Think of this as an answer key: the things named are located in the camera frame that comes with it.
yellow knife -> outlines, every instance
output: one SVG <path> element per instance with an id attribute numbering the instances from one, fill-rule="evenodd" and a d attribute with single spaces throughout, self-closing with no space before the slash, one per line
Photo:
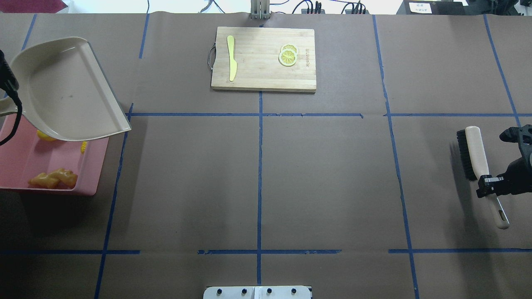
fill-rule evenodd
<path id="1" fill-rule="evenodd" d="M 233 82 L 236 76 L 237 63 L 234 58 L 235 38 L 232 35 L 227 36 L 227 47 L 229 48 L 229 81 Z"/>

orange toy food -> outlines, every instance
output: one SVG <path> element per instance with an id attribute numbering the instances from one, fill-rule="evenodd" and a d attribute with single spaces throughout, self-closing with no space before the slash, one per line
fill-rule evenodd
<path id="1" fill-rule="evenodd" d="M 30 185 L 36 185 L 47 189 L 54 189 L 59 184 L 59 179 L 49 177 L 45 172 L 28 181 Z"/>
<path id="2" fill-rule="evenodd" d="M 78 175 L 71 170 L 65 170 L 65 168 L 56 169 L 48 174 L 49 177 L 59 179 L 63 184 L 70 188 L 74 188 L 78 181 Z"/>
<path id="3" fill-rule="evenodd" d="M 28 181 L 30 185 L 36 185 L 47 189 L 54 189 L 59 182 L 67 185 L 69 188 L 74 188 L 78 181 L 78 175 L 71 170 L 65 170 L 65 168 L 56 169 L 49 174 L 45 172 L 40 173 L 38 176 Z"/>

wooden cutting board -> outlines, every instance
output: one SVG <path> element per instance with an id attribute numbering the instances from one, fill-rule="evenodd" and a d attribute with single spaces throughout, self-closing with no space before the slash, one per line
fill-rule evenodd
<path id="1" fill-rule="evenodd" d="M 229 81 L 227 36 L 235 38 L 237 72 Z M 279 62 L 281 47 L 298 47 L 291 67 Z M 316 53 L 313 29 L 218 27 L 212 89 L 316 92 Z"/>

brush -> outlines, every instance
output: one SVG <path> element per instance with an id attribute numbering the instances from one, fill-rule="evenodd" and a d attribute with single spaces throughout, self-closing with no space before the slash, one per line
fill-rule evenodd
<path id="1" fill-rule="evenodd" d="M 482 176 L 489 175 L 488 161 L 480 129 L 475 126 L 467 127 L 465 130 L 456 132 L 456 138 L 458 139 L 460 159 L 462 160 L 465 177 L 470 181 L 476 181 Z M 510 222 L 497 195 L 489 194 L 486 199 L 488 199 L 489 208 L 497 227 L 500 229 L 508 228 Z"/>

yellow toy piece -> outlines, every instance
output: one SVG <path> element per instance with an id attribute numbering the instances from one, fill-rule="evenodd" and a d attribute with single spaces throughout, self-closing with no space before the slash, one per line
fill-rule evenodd
<path id="1" fill-rule="evenodd" d="M 65 170 L 65 168 L 56 169 L 50 172 L 48 176 L 60 180 L 69 188 L 74 188 L 76 182 L 78 181 L 78 175 L 73 173 L 72 170 Z"/>
<path id="2" fill-rule="evenodd" d="M 28 181 L 28 184 L 46 189 L 55 189 L 59 184 L 59 179 L 49 177 L 45 172 L 39 173 L 36 177 Z"/>
<path id="3" fill-rule="evenodd" d="M 50 172 L 49 174 L 46 174 L 45 172 L 39 173 L 39 175 L 30 179 L 28 184 L 46 189 L 55 189 L 59 182 L 62 182 L 69 188 L 74 188 L 78 182 L 78 175 L 73 173 L 71 170 L 59 168 Z"/>
<path id="4" fill-rule="evenodd" d="M 291 49 L 284 49 L 279 53 L 279 62 L 285 67 L 291 67 L 297 62 L 297 53 Z"/>
<path id="5" fill-rule="evenodd" d="M 44 134 L 43 132 L 37 130 L 37 136 L 39 136 L 40 139 L 42 140 L 45 140 L 45 141 L 55 141 L 57 139 L 53 138 L 53 137 L 50 137 L 46 134 Z"/>
<path id="6" fill-rule="evenodd" d="M 85 154 L 85 150 L 86 150 L 86 149 L 87 149 L 87 142 L 84 141 L 84 142 L 81 143 L 81 148 L 80 148 L 81 153 L 82 153 L 82 154 Z"/>

